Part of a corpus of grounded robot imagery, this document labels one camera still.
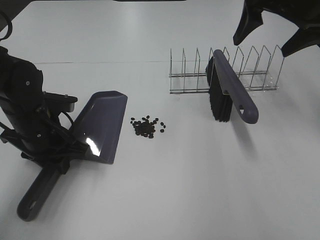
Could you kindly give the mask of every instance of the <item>dish rack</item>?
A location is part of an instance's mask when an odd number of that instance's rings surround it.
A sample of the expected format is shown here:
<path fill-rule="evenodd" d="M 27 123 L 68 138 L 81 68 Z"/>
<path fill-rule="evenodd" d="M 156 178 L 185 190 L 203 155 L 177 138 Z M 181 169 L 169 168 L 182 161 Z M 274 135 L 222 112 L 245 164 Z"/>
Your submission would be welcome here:
<path fill-rule="evenodd" d="M 213 48 L 210 48 L 209 60 L 213 53 Z M 278 45 L 275 46 L 272 54 L 265 45 L 260 51 L 252 46 L 247 57 L 239 46 L 233 58 L 226 47 L 223 48 L 223 53 L 247 91 L 274 91 L 279 88 L 279 78 L 285 58 Z M 207 93 L 209 90 L 207 65 L 207 60 L 201 60 L 198 48 L 195 60 L 187 60 L 183 48 L 182 60 L 179 61 L 173 61 L 172 49 L 170 49 L 170 94 Z"/>

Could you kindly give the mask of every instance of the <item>brush handle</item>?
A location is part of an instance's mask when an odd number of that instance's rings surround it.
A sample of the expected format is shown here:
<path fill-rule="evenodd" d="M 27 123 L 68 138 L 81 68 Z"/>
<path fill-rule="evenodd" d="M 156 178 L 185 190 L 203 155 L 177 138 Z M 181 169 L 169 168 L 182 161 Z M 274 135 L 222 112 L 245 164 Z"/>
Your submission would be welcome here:
<path fill-rule="evenodd" d="M 215 70 L 223 94 L 230 95 L 233 104 L 243 121 L 248 124 L 257 123 L 259 118 L 257 106 L 240 82 L 235 71 L 230 66 L 226 56 L 221 50 L 215 50 L 213 57 Z"/>

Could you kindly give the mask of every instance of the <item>white tabletop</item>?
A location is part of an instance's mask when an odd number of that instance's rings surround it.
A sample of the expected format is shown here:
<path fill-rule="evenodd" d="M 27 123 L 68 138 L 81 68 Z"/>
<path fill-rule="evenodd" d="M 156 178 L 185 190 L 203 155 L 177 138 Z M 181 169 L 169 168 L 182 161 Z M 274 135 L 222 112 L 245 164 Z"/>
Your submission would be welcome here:
<path fill-rule="evenodd" d="M 36 220 L 16 214 L 40 168 L 0 145 L 0 239 L 314 240 L 320 236 L 320 49 L 286 58 L 280 89 L 251 94 L 259 121 L 214 121 L 207 94 L 169 95 L 169 53 L 232 48 L 242 1 L 37 1 L 2 46 L 37 63 L 47 92 L 117 90 L 128 103 L 114 165 L 71 162 Z M 271 14 L 242 44 L 283 45 L 297 27 Z M 137 137 L 131 117 L 166 132 Z M 8 124 L 3 113 L 1 121 Z"/>

